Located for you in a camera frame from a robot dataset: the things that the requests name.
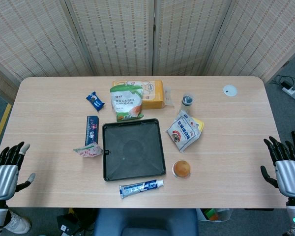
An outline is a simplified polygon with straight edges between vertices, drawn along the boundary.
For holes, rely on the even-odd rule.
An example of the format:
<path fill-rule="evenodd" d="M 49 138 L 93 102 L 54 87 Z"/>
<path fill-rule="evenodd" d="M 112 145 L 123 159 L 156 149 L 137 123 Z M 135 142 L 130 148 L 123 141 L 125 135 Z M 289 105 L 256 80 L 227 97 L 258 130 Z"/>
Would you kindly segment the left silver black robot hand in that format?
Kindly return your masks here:
<path fill-rule="evenodd" d="M 0 153 L 0 201 L 11 199 L 16 192 L 33 183 L 35 173 L 30 174 L 25 182 L 18 183 L 19 172 L 29 148 L 30 144 L 20 142 L 13 147 L 6 147 Z"/>

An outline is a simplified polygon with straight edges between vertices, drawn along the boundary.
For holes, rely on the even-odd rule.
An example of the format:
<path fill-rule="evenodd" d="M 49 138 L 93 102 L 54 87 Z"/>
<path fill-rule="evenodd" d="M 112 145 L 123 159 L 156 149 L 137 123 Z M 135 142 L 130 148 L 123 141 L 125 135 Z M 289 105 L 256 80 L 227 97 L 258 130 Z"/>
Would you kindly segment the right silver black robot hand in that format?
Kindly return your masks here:
<path fill-rule="evenodd" d="M 295 197 L 295 146 L 289 142 L 281 143 L 270 136 L 264 139 L 268 148 L 276 178 L 270 177 L 265 166 L 260 166 L 266 182 L 279 189 L 286 197 Z"/>

